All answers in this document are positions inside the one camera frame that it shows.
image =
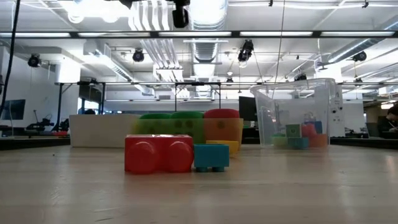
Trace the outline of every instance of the clear plastic bin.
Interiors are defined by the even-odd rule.
[[[332,78],[254,86],[261,146],[306,149],[329,144]]]

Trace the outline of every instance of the wooden table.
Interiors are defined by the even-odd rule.
[[[0,151],[0,223],[397,223],[398,152],[244,146],[224,173],[134,176],[122,149]]]

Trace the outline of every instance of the yellow toy block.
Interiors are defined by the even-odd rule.
[[[239,150],[239,142],[237,141],[224,141],[224,140],[207,140],[206,144],[225,144],[229,146],[229,155],[237,153]]]

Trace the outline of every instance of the blue toy block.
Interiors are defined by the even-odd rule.
[[[224,144],[194,144],[193,165],[197,172],[207,172],[208,167],[213,172],[223,172],[229,166],[229,146]]]
[[[315,130],[317,134],[322,134],[322,121],[306,121],[304,124],[313,124],[315,126]]]
[[[294,149],[306,149],[310,146],[309,138],[288,138],[287,144]]]
[[[301,138],[301,124],[286,124],[286,136],[288,138]]]

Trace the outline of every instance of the computer monitor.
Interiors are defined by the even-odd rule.
[[[25,112],[25,100],[6,100],[1,119],[22,120],[24,119],[24,112]]]
[[[254,97],[239,97],[239,116],[244,121],[257,121],[256,99]]]

